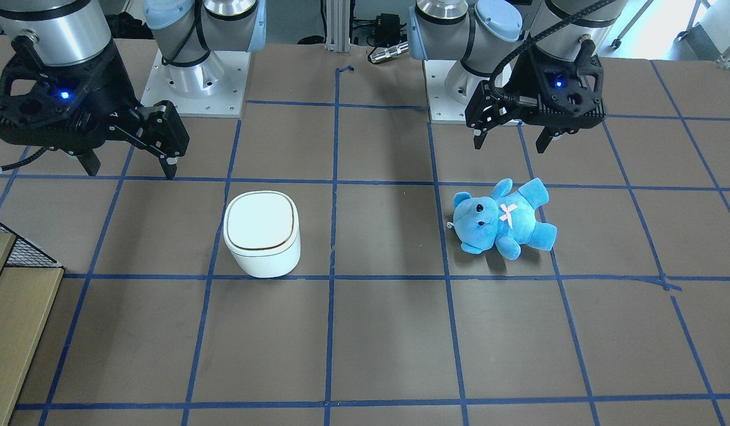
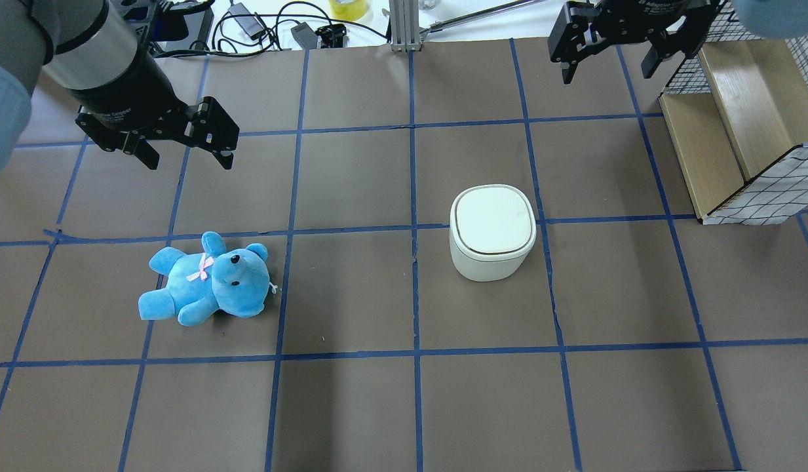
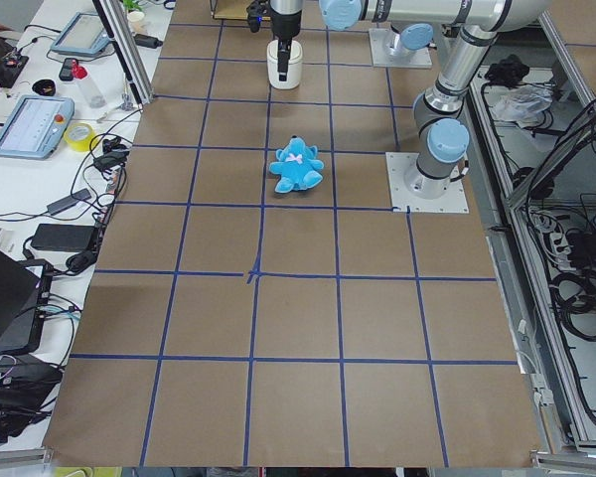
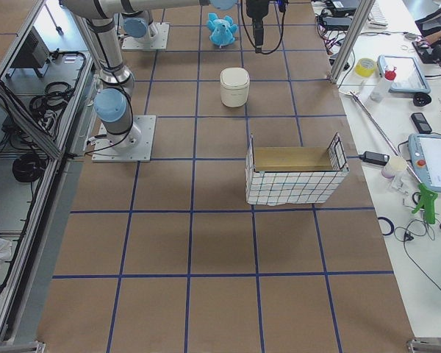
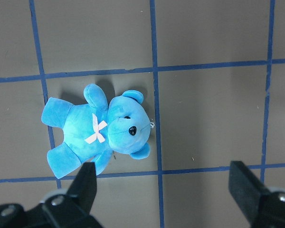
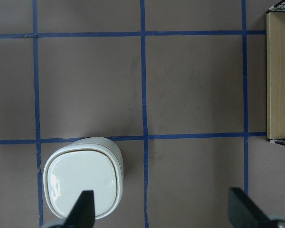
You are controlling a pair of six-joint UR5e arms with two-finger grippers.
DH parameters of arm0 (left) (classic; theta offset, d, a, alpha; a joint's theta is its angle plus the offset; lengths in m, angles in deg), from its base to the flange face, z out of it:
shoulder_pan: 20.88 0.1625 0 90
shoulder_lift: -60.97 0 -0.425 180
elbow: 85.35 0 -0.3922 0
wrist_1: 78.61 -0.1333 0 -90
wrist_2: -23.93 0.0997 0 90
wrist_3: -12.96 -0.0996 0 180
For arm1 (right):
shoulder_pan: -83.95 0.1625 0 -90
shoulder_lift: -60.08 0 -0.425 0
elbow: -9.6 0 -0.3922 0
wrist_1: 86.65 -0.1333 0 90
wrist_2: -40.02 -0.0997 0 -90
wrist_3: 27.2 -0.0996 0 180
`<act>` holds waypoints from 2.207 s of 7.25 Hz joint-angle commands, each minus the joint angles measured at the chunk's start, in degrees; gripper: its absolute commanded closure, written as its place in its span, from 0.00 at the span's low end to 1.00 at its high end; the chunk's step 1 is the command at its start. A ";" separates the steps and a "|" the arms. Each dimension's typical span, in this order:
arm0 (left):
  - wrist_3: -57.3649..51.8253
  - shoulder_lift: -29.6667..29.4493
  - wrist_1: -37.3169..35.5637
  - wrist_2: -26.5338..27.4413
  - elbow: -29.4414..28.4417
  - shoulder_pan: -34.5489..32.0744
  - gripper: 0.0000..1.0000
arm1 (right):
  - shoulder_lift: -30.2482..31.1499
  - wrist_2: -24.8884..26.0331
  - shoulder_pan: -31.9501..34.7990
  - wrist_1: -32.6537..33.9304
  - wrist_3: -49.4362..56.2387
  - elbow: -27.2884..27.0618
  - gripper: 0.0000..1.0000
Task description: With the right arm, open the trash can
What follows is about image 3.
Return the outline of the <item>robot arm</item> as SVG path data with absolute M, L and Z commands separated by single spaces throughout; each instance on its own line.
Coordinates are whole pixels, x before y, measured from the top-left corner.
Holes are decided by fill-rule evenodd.
M 464 36 L 451 50 L 437 82 L 465 88 L 500 32 L 517 30 L 548 9 L 548 1 L 321 1 L 325 25 L 348 30 L 360 21 L 457 25 Z
M 406 187 L 422 199 L 445 194 L 450 176 L 470 143 L 458 116 L 464 96 L 498 34 L 517 30 L 543 13 L 548 1 L 398 1 L 392 14 L 405 20 L 461 27 L 435 83 L 415 102 L 421 152 L 404 174 Z

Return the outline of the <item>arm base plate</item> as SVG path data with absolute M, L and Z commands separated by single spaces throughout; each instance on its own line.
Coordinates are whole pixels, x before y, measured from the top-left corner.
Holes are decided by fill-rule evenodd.
M 382 68 L 430 69 L 428 45 L 433 38 L 429 24 L 413 24 L 401 32 L 369 29 L 372 65 Z
M 401 213 L 468 214 L 459 166 L 444 179 L 430 179 L 417 168 L 417 153 L 387 152 L 386 171 L 391 208 Z

